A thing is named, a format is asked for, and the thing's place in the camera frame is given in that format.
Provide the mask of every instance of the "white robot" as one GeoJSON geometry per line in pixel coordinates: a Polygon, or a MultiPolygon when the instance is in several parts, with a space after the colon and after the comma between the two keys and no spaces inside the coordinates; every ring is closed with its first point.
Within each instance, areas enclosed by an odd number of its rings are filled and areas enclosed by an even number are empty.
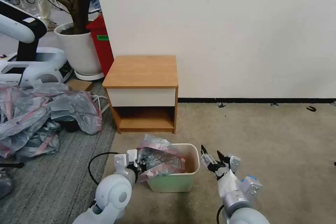
{"type": "MultiPolygon", "coordinates": [[[[250,176],[241,182],[234,174],[240,159],[217,151],[220,161],[215,161],[203,145],[201,154],[202,163],[217,177],[219,196],[223,201],[217,213],[217,223],[224,208],[223,217],[228,224],[269,224],[264,215],[251,208],[251,200],[262,188],[261,183],[250,176]]],[[[79,215],[73,224],[112,224],[123,216],[131,199],[132,187],[146,168],[136,149],[115,155],[114,166],[116,172],[99,183],[93,206],[79,215]]]]}
{"type": "Polygon", "coordinates": [[[37,47],[47,33],[44,23],[8,2],[0,0],[0,33],[19,41],[17,52],[0,55],[0,82],[11,86],[64,82],[71,73],[64,52],[37,47]]]}

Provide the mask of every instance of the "white flower pot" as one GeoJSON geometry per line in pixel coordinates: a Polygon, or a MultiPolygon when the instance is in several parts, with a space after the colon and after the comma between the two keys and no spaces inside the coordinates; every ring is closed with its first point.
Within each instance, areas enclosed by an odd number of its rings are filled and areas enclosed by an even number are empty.
{"type": "Polygon", "coordinates": [[[99,63],[91,33],[63,35],[61,32],[73,23],[60,25],[54,29],[66,58],[79,79],[92,81],[103,78],[102,68],[99,63]]]}

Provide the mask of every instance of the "gray striped carpet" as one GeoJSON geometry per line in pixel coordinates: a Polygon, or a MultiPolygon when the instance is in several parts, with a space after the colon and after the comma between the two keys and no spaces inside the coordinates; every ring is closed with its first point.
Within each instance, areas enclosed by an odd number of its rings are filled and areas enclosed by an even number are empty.
{"type": "MultiPolygon", "coordinates": [[[[101,84],[96,82],[92,93],[104,95],[101,84]]],[[[72,223],[94,199],[96,185],[87,172],[88,162],[110,150],[115,133],[109,109],[103,114],[103,129],[96,135],[62,130],[58,154],[40,156],[22,169],[11,170],[15,189],[0,199],[0,223],[72,223]]],[[[98,181],[106,159],[102,156],[92,162],[91,171],[98,181]]]]}

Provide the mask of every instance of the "white wall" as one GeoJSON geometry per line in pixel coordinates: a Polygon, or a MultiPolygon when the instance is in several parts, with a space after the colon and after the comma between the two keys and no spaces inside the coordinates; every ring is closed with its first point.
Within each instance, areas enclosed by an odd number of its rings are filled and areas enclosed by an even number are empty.
{"type": "Polygon", "coordinates": [[[336,97],[336,0],[100,0],[114,55],[175,54],[179,97],[336,97]]]}

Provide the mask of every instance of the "plastic bin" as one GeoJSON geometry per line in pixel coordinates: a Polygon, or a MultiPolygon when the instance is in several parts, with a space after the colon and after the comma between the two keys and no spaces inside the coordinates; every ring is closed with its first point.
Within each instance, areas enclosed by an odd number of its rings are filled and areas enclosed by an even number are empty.
{"type": "Polygon", "coordinates": [[[190,143],[173,143],[185,157],[186,173],[174,173],[168,176],[147,180],[149,187],[157,193],[188,192],[194,184],[194,174],[200,167],[200,158],[196,147],[190,143]]]}

